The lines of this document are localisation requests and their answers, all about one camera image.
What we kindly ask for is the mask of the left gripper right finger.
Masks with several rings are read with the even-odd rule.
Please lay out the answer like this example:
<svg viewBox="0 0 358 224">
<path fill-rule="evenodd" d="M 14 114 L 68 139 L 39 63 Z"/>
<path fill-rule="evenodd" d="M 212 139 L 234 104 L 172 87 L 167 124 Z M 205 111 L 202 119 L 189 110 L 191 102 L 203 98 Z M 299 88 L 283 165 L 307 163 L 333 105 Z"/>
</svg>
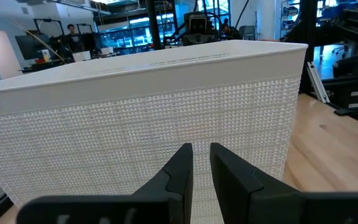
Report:
<svg viewBox="0 0 358 224">
<path fill-rule="evenodd" d="M 224 224 L 358 224 L 358 192 L 301 192 L 216 142 L 210 163 Z"/>
</svg>

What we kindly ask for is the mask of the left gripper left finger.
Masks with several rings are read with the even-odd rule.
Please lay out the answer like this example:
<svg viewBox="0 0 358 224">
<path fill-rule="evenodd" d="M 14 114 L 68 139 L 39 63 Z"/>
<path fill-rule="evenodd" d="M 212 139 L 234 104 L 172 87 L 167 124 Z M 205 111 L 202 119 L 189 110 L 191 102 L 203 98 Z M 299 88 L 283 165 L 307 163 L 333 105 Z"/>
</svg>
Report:
<svg viewBox="0 0 358 224">
<path fill-rule="evenodd" d="M 58 195 L 26 203 L 17 224 L 190 224 L 193 149 L 185 143 L 131 195 Z"/>
</svg>

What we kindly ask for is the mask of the white plastic basket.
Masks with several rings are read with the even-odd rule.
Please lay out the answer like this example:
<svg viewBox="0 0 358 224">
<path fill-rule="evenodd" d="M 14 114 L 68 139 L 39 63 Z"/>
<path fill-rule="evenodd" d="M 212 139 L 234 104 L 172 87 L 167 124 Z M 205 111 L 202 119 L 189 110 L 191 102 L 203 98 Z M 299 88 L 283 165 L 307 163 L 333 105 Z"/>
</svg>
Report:
<svg viewBox="0 0 358 224">
<path fill-rule="evenodd" d="M 191 224 L 223 224 L 210 144 L 281 179 L 307 48 L 226 40 L 0 80 L 0 187 L 18 207 L 131 194 L 189 142 Z"/>
</svg>

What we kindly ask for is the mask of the small white box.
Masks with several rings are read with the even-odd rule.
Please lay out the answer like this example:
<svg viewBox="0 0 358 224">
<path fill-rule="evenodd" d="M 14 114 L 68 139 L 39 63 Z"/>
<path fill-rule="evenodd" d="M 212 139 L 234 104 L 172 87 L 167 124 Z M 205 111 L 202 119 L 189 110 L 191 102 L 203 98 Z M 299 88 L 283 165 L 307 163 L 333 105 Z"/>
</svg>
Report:
<svg viewBox="0 0 358 224">
<path fill-rule="evenodd" d="M 72 56 L 75 62 L 91 60 L 91 53 L 89 50 L 82 52 L 73 52 Z"/>
</svg>

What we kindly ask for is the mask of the person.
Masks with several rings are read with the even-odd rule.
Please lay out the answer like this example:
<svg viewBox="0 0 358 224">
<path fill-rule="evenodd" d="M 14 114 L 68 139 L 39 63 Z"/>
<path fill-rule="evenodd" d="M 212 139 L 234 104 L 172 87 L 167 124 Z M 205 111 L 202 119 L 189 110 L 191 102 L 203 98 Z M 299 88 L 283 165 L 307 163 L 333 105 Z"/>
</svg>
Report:
<svg viewBox="0 0 358 224">
<path fill-rule="evenodd" d="M 67 29 L 69 31 L 68 35 L 66 35 L 68 49 L 72 53 L 82 52 L 84 50 L 83 43 L 80 35 L 75 31 L 75 26 L 73 24 L 68 24 Z"/>
</svg>

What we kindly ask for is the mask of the dark desk monitor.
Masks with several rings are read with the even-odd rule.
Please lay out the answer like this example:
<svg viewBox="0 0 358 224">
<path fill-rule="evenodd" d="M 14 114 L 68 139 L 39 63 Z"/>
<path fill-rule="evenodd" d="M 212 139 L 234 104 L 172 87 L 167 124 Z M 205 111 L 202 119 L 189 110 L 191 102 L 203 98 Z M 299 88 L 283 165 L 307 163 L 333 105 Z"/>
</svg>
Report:
<svg viewBox="0 0 358 224">
<path fill-rule="evenodd" d="M 42 50 L 47 49 L 32 35 L 18 35 L 15 36 L 15 39 L 25 60 L 42 58 Z"/>
</svg>

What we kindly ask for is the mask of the silver aluminium rail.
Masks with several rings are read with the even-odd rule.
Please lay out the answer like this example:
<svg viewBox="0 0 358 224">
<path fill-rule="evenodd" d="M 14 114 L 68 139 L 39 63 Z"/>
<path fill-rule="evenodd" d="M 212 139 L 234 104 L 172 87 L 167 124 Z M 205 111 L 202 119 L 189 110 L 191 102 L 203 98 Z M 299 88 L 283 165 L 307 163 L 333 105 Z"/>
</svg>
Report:
<svg viewBox="0 0 358 224">
<path fill-rule="evenodd" d="M 318 74 L 318 71 L 313 62 L 307 62 L 306 64 L 307 72 L 313 86 L 314 94 L 317 99 L 322 103 L 329 103 L 329 96 L 326 92 L 326 89 L 321 81 L 321 78 Z"/>
</svg>

